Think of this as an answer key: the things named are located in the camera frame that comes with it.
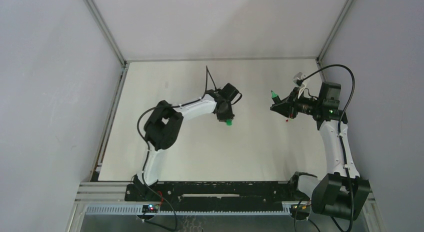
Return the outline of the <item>black marker red cap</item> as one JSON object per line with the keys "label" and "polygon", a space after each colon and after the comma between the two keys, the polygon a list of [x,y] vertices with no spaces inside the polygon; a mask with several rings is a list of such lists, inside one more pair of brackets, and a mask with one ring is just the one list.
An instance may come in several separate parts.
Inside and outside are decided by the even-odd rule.
{"label": "black marker red cap", "polygon": [[281,102],[281,99],[278,94],[276,94],[273,90],[271,90],[271,99],[274,104],[278,104]]}

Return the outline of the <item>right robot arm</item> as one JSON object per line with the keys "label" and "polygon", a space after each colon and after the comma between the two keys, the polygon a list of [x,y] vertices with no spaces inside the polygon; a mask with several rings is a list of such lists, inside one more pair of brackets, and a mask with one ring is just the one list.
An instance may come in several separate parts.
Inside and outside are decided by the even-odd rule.
{"label": "right robot arm", "polygon": [[270,110],[288,119],[299,113],[312,116],[324,144],[327,174],[319,179],[313,174],[296,172],[290,183],[310,199],[314,213],[355,221],[371,186],[361,178],[352,158],[347,116],[339,109],[341,85],[322,82],[318,97],[305,97],[305,89],[303,85],[295,87],[284,99],[272,92]]}

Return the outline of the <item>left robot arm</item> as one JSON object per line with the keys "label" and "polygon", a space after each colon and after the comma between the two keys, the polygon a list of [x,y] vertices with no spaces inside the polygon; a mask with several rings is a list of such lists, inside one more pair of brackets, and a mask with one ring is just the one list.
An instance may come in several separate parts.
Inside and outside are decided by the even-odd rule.
{"label": "left robot arm", "polygon": [[201,97],[189,102],[172,104],[161,100],[147,109],[136,122],[137,132],[146,143],[146,156],[134,177],[146,187],[158,182],[163,153],[177,141],[183,122],[214,114],[219,122],[231,126],[235,117],[233,105],[242,97],[235,86],[227,83],[223,88],[206,89]]}

